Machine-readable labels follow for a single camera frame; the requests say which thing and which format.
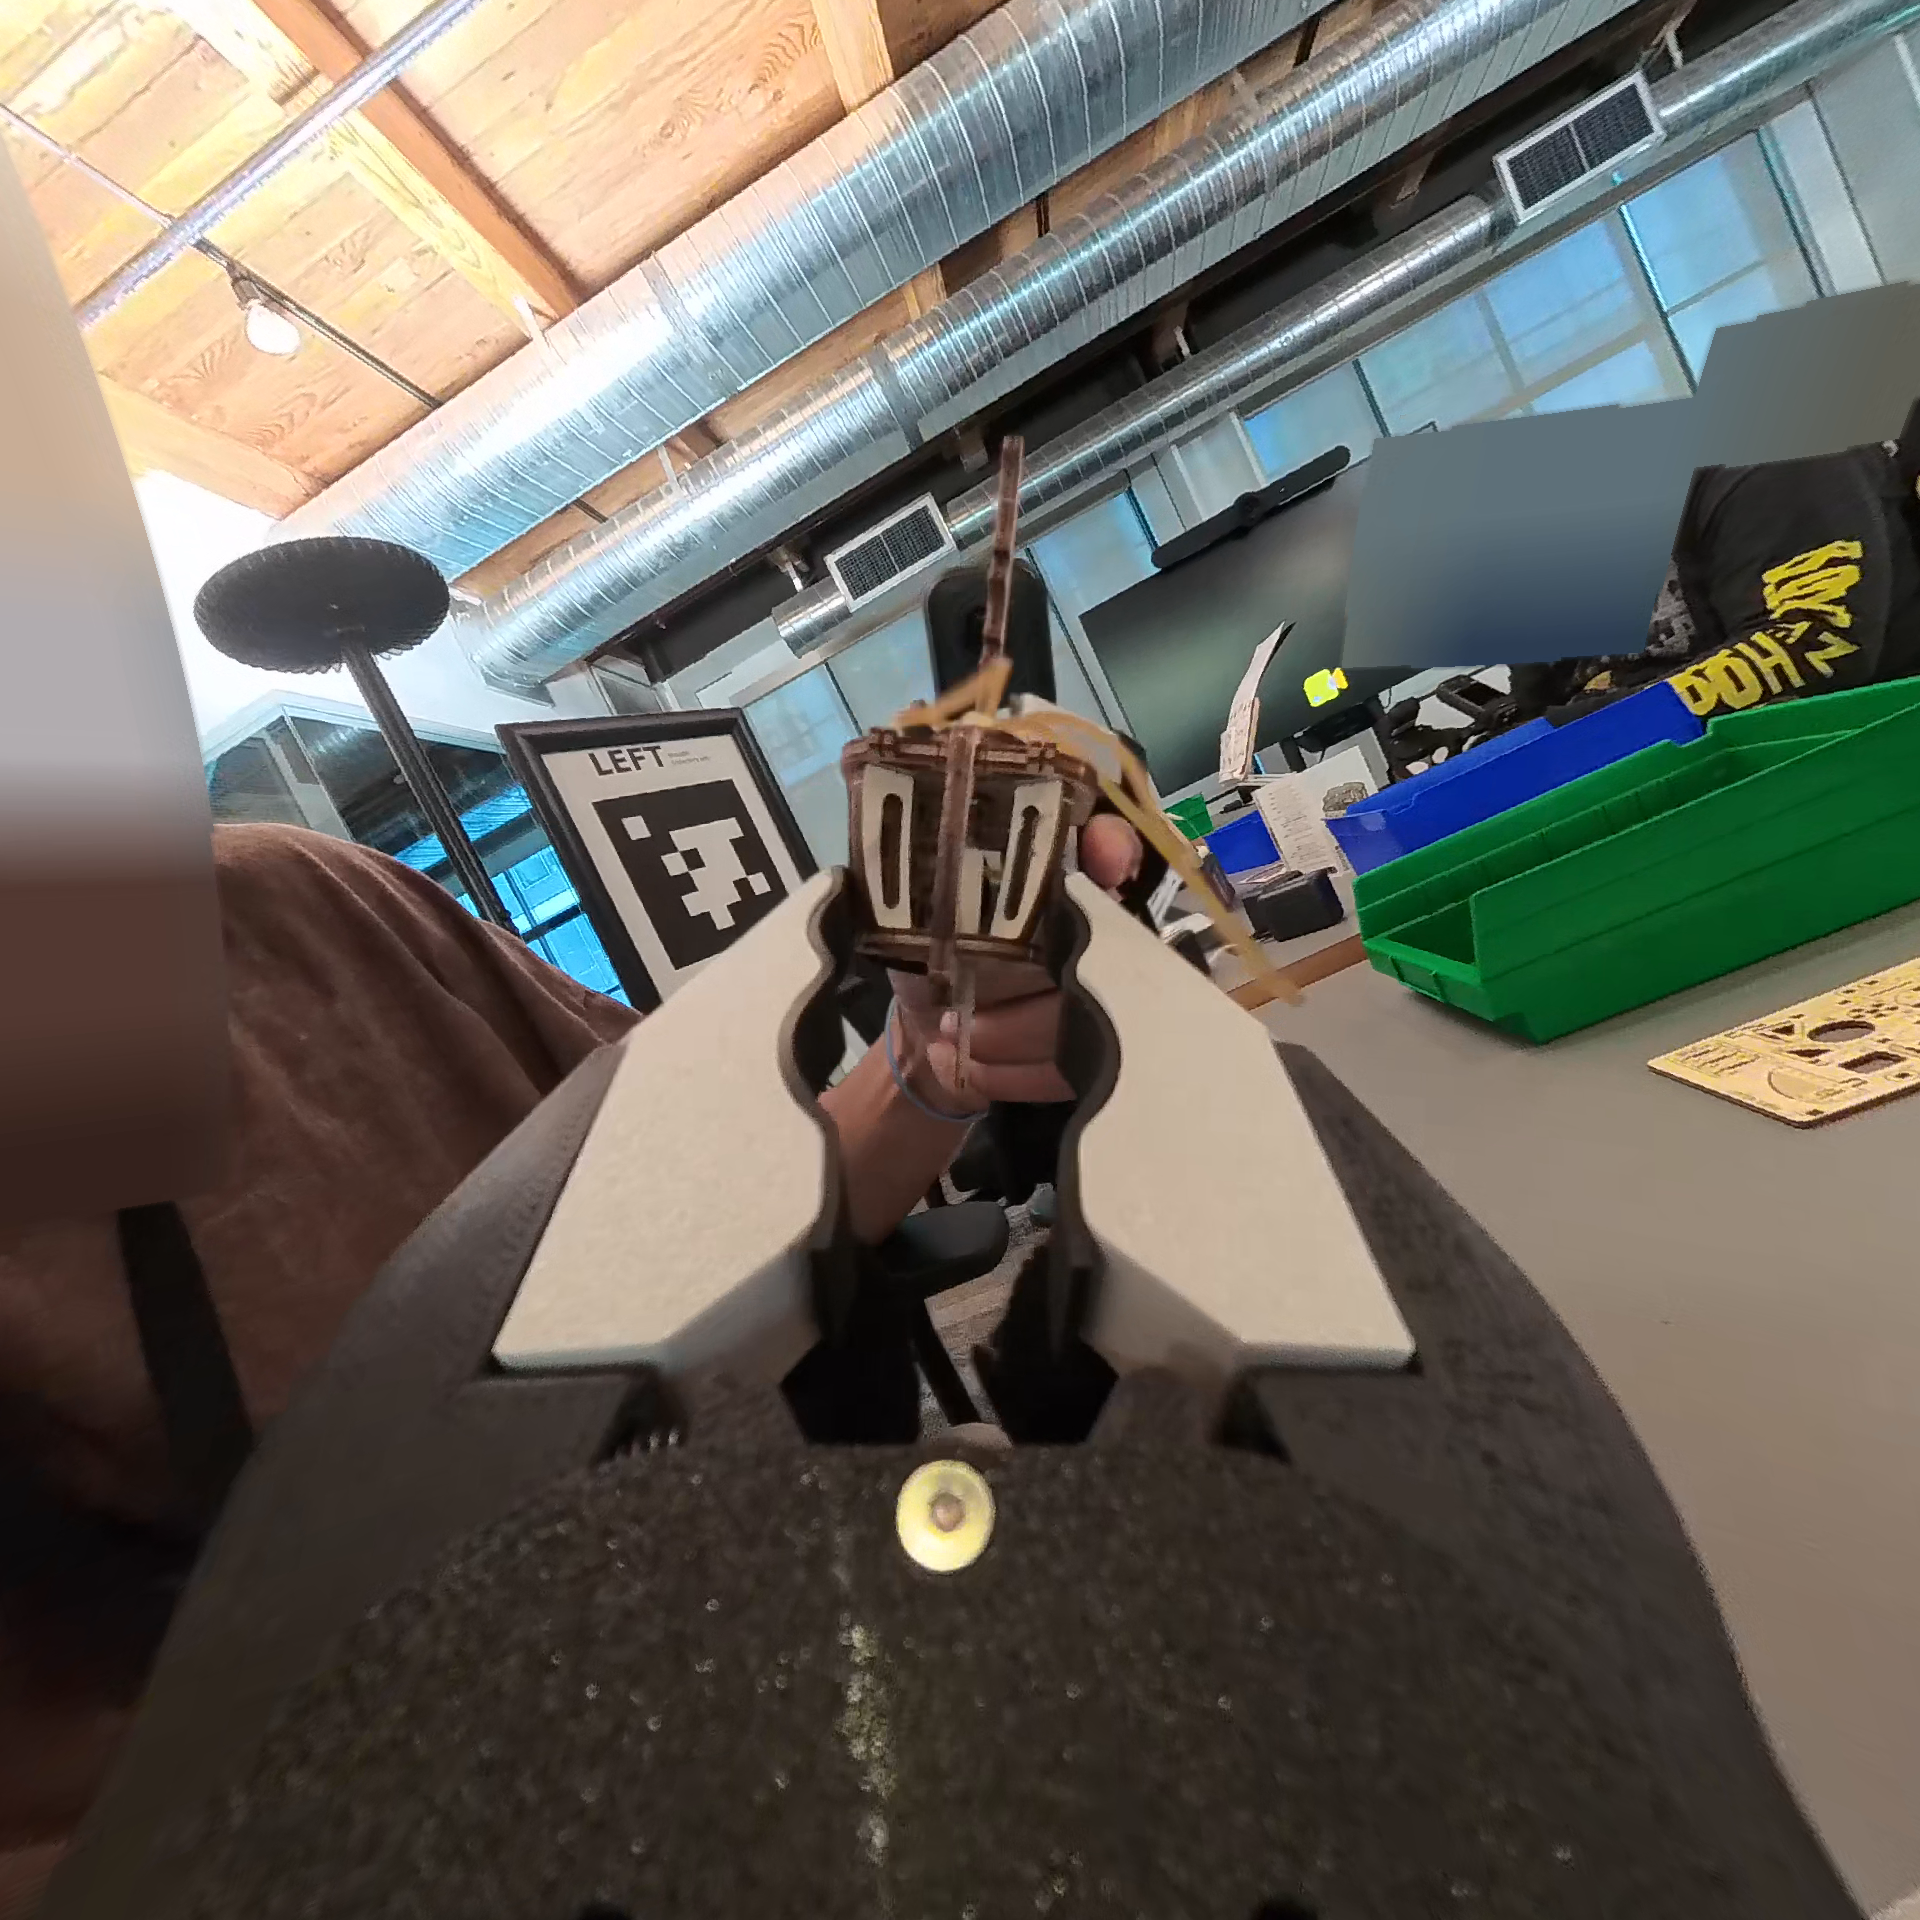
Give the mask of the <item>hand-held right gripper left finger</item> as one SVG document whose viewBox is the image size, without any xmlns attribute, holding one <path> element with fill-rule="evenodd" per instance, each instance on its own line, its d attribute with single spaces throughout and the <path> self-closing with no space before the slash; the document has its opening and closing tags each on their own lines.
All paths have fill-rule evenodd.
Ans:
<svg viewBox="0 0 1920 1920">
<path fill-rule="evenodd" d="M 804 880 L 627 1037 L 494 1338 L 505 1374 L 785 1376 L 814 1347 L 843 882 Z"/>
</svg>

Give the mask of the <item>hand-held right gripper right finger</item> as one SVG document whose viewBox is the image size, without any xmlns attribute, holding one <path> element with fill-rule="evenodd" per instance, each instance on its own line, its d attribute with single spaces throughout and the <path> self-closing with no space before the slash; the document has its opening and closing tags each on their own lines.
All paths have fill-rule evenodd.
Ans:
<svg viewBox="0 0 1920 1920">
<path fill-rule="evenodd" d="M 1412 1333 L 1265 1028 L 1089 877 L 1063 910 L 1087 1084 L 1063 1227 L 1087 1248 L 1089 1350 L 1117 1376 L 1404 1372 Z"/>
</svg>

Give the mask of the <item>notched wooden stick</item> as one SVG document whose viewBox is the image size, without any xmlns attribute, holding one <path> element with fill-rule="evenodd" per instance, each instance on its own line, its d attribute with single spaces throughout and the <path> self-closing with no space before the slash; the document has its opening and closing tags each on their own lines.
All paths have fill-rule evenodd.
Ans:
<svg viewBox="0 0 1920 1920">
<path fill-rule="evenodd" d="M 1024 442 L 1008 437 L 999 446 L 999 477 L 992 519 L 989 590 L 982 619 L 977 666 L 1003 651 L 1006 618 L 1013 595 L 1016 557 L 1019 488 L 1024 476 Z M 928 984 L 937 1002 L 956 1012 L 952 1085 L 968 1087 L 968 1031 L 973 1018 L 973 971 L 960 952 L 957 910 L 968 851 L 971 806 L 976 794 L 976 750 L 982 731 L 952 727 L 941 731 L 944 798 L 933 856 Z"/>
</svg>

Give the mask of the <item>tan rubber band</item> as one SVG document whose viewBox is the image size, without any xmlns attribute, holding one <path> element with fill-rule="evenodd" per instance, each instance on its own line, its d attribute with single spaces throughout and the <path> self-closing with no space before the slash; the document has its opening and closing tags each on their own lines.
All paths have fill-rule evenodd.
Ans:
<svg viewBox="0 0 1920 1920">
<path fill-rule="evenodd" d="M 1180 882 L 1211 916 L 1220 942 L 1237 952 L 1245 968 L 1245 979 L 1232 990 L 1237 1003 L 1249 1012 L 1276 1002 L 1287 1005 L 1302 1003 L 1302 984 L 1259 952 L 1253 935 L 1237 923 L 1232 908 L 1223 903 L 1217 888 L 1203 872 L 1203 856 L 1175 829 L 1169 815 L 1165 815 L 1144 778 L 1140 756 L 1117 733 L 1083 715 L 1038 696 L 1011 696 L 1006 692 L 1011 675 L 1011 658 L 995 655 L 929 702 L 901 709 L 889 723 L 889 730 L 929 730 L 941 733 L 973 727 L 1019 735 L 1021 740 L 1038 740 L 1083 760 L 1093 771 L 1096 791 L 1144 843 L 1160 852 L 1167 869 L 1176 872 Z"/>
</svg>

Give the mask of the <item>person's left forearm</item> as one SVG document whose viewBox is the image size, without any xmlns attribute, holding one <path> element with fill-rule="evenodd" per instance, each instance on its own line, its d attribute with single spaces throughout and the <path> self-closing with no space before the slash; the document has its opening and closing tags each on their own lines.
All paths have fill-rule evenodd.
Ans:
<svg viewBox="0 0 1920 1920">
<path fill-rule="evenodd" d="M 918 1118 L 896 1085 L 880 1043 L 817 1095 L 840 1167 L 854 1240 L 880 1246 L 920 1207 L 928 1174 L 917 1160 Z"/>
</svg>

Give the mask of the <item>wooden parts sheet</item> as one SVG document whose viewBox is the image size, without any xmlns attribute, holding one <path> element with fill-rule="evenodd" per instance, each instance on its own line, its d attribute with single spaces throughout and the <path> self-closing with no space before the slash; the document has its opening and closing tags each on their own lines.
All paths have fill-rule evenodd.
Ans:
<svg viewBox="0 0 1920 1920">
<path fill-rule="evenodd" d="M 1660 1076 L 1811 1128 L 1918 1090 L 1918 960 L 1648 1061 Z"/>
</svg>

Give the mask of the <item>person's left hand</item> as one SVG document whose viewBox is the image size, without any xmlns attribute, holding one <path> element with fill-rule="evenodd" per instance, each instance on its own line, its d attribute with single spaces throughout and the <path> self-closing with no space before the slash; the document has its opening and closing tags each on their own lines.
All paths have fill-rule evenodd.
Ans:
<svg viewBox="0 0 1920 1920">
<path fill-rule="evenodd" d="M 904 968 L 892 968 L 886 988 L 880 1037 L 847 1079 L 875 1093 L 884 1114 L 952 1128 L 995 1101 L 1067 1096 L 1059 1070 L 1063 992 L 1045 964 L 981 963 L 971 995 Z"/>
</svg>

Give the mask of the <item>black office chair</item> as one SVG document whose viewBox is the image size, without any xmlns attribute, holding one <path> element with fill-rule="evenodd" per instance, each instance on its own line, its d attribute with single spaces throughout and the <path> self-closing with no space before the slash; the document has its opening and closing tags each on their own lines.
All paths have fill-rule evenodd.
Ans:
<svg viewBox="0 0 1920 1920">
<path fill-rule="evenodd" d="M 889 1274 L 920 1299 L 988 1278 L 1008 1255 L 1013 1226 L 995 1199 L 929 1207 L 880 1248 Z"/>
</svg>

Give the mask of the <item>black box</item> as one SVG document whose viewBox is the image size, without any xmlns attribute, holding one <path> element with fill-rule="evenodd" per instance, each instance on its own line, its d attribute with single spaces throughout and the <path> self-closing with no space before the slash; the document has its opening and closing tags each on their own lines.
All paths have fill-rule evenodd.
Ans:
<svg viewBox="0 0 1920 1920">
<path fill-rule="evenodd" d="M 1341 928 L 1348 903 L 1327 871 L 1287 872 L 1241 894 L 1238 910 L 1261 944 L 1295 944 Z"/>
</svg>

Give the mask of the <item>white paper stand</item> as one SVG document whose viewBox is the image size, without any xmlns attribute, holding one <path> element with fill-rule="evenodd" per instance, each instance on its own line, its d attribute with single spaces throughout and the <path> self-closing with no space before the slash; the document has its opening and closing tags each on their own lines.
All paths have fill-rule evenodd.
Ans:
<svg viewBox="0 0 1920 1920">
<path fill-rule="evenodd" d="M 1245 781 L 1254 772 L 1259 685 L 1265 667 L 1273 663 L 1292 628 L 1294 622 L 1283 619 L 1269 635 L 1264 635 L 1238 677 L 1227 723 L 1220 730 L 1215 746 L 1215 780 L 1223 786 Z"/>
</svg>

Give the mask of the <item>person's brown sweater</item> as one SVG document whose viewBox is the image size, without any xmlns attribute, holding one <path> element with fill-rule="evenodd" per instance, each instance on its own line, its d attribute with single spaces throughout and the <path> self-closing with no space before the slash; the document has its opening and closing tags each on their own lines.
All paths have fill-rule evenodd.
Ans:
<svg viewBox="0 0 1920 1920">
<path fill-rule="evenodd" d="M 635 1015 L 395 860 L 212 834 L 230 1174 L 184 1232 L 263 1432 L 377 1271 Z M 107 1219 L 5 1237 L 5 1851 L 85 1814 L 208 1528 L 181 1488 Z"/>
</svg>

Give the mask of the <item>long blue plastic bin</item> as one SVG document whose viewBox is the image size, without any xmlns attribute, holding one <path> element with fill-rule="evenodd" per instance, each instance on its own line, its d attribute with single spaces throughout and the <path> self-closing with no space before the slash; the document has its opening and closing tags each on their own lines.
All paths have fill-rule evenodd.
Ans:
<svg viewBox="0 0 1920 1920">
<path fill-rule="evenodd" d="M 1353 802 L 1327 821 L 1327 829 L 1348 869 L 1371 872 L 1604 766 L 1702 733 L 1681 696 L 1665 683 L 1653 683 L 1564 727 L 1535 718 Z"/>
</svg>

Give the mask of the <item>black round floor lamp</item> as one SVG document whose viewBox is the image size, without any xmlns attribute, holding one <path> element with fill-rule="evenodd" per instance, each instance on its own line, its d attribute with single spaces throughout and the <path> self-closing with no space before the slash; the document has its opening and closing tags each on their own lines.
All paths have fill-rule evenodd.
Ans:
<svg viewBox="0 0 1920 1920">
<path fill-rule="evenodd" d="M 427 642 L 448 607 L 448 582 L 429 557 L 395 542 L 325 534 L 267 543 L 219 567 L 191 615 L 206 642 L 239 666 L 308 677 L 344 670 L 470 906 L 512 930 L 510 908 L 379 667 Z"/>
</svg>

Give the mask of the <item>white duct vent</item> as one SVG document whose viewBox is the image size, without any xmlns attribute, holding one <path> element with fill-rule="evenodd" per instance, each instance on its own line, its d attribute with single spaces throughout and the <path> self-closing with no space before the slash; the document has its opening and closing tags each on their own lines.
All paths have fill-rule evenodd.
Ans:
<svg viewBox="0 0 1920 1920">
<path fill-rule="evenodd" d="M 1664 119 L 1641 71 L 1500 150 L 1494 176 L 1512 224 L 1537 216 L 1620 159 L 1664 139 Z"/>
<path fill-rule="evenodd" d="M 940 501 L 923 493 L 825 551 L 823 562 L 843 603 L 864 607 L 952 554 L 952 527 Z"/>
</svg>

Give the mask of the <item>silver ventilation duct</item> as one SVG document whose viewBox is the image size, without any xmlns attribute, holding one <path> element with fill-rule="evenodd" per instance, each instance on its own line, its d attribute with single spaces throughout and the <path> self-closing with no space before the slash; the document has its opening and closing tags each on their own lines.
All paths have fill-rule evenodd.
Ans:
<svg viewBox="0 0 1920 1920">
<path fill-rule="evenodd" d="M 880 431 L 944 431 L 1629 10 L 1382 7 L 862 355 L 853 371 L 877 396 Z"/>
<path fill-rule="evenodd" d="M 275 538 L 388 540 L 464 575 L 1308 11 L 999 7 L 278 522 Z"/>
<path fill-rule="evenodd" d="M 1476 261 L 1510 226 L 1505 212 L 1481 198 L 1444 207 L 1409 232 L 1414 246 L 1438 246 L 1425 267 L 1361 266 L 1355 292 L 1337 292 L 1325 282 L 1325 301 L 1309 296 L 1308 306 L 1273 309 L 1249 330 L 1158 374 L 1139 396 L 1045 442 L 1021 485 L 1024 509 L 1070 498 L 1107 462 L 1211 418 L 1238 392 L 1259 392 L 1287 380 L 1308 356 L 1332 348 L 1345 327 L 1382 315 L 1425 286 L 1432 271 Z M 542 688 L 645 618 L 703 587 L 724 567 L 753 557 L 923 444 L 1021 388 L 918 439 L 881 435 L 877 396 L 856 381 L 853 364 L 817 380 L 744 439 L 697 462 L 673 487 L 633 501 L 599 533 L 552 549 L 512 587 L 469 607 L 457 632 L 475 670 L 505 690 Z"/>
</svg>

